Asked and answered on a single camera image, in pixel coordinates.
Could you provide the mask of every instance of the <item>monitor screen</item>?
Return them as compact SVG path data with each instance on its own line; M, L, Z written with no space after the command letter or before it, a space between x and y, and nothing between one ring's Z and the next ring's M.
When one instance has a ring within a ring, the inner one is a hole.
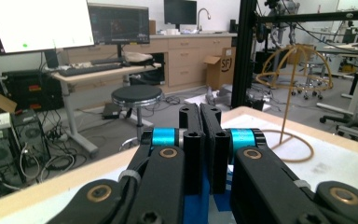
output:
M197 24L197 2L164 0L164 21L175 25Z
M95 44L148 44L148 7L89 4Z
M0 55L93 44L86 0L0 0Z

